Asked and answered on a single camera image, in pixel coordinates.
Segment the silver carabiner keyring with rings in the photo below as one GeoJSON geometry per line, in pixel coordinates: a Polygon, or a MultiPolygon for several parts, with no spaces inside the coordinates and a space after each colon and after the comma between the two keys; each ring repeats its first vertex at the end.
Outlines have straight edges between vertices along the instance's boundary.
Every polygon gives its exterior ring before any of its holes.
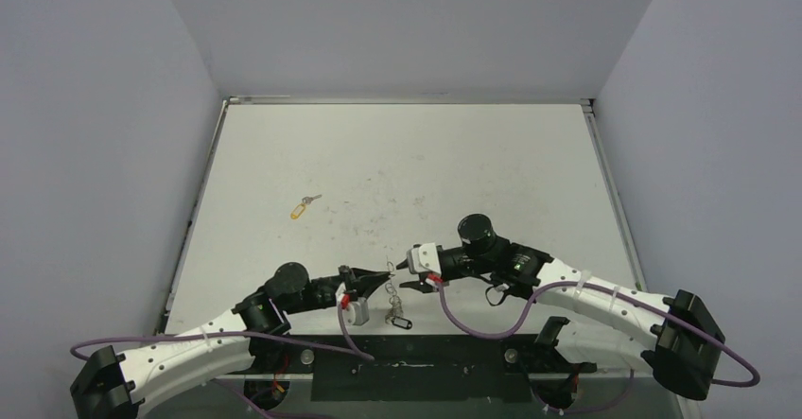
{"type": "Polygon", "coordinates": [[[403,318],[403,304],[400,296],[398,295],[397,288],[393,282],[395,277],[396,268],[392,261],[386,262],[387,272],[389,274],[388,280],[384,284],[384,289],[388,294],[388,303],[390,308],[385,315],[385,322],[392,323],[396,318],[403,318]]]}

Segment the black key tag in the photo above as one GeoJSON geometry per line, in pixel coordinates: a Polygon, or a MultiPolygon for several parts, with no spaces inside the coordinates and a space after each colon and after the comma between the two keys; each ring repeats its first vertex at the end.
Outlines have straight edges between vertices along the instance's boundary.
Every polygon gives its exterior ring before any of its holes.
{"type": "Polygon", "coordinates": [[[398,316],[387,317],[385,319],[385,322],[394,327],[404,330],[411,330],[413,327],[412,321],[404,317],[398,317],[398,316]]]}

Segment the yellow key tag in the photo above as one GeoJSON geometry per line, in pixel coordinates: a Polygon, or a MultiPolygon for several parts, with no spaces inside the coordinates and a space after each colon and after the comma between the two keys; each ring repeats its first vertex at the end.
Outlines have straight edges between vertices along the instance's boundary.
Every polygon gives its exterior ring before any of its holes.
{"type": "Polygon", "coordinates": [[[289,215],[289,216],[290,216],[290,218],[291,218],[291,219],[293,219],[293,220],[295,220],[295,219],[298,219],[299,217],[301,217],[301,216],[304,214],[304,212],[305,212],[306,208],[307,208],[307,205],[306,205],[305,203],[303,203],[303,202],[302,202],[302,203],[299,203],[299,204],[298,204],[298,205],[297,205],[297,206],[296,206],[296,207],[295,207],[295,208],[294,208],[294,209],[293,209],[293,210],[290,212],[290,215],[289,215]]]}

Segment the silver key with ring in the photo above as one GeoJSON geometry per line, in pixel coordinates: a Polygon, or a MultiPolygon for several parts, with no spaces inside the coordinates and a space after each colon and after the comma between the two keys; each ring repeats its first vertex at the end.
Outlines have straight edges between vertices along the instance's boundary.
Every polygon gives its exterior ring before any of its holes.
{"type": "Polygon", "coordinates": [[[308,206],[308,205],[309,205],[309,204],[311,204],[313,201],[315,201],[315,200],[318,200],[318,199],[320,199],[321,197],[322,197],[321,195],[314,195],[314,196],[306,196],[306,197],[303,197],[303,198],[302,198],[302,205],[303,205],[303,206],[308,206]]]}

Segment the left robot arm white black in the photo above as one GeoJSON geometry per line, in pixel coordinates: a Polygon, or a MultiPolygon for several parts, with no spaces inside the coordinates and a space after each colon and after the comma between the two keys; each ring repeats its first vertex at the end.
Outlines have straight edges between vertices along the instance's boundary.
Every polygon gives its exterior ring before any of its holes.
{"type": "Polygon", "coordinates": [[[166,400],[221,375],[274,370],[281,344],[338,352],[288,336],[288,316],[334,307],[347,308],[356,323],[369,319],[367,300],[390,279],[387,271],[340,266],[336,274],[311,278],[297,262],[280,266],[255,292],[232,308],[177,335],[87,340],[70,349],[83,366],[70,386],[80,418],[136,418],[166,400]]]}

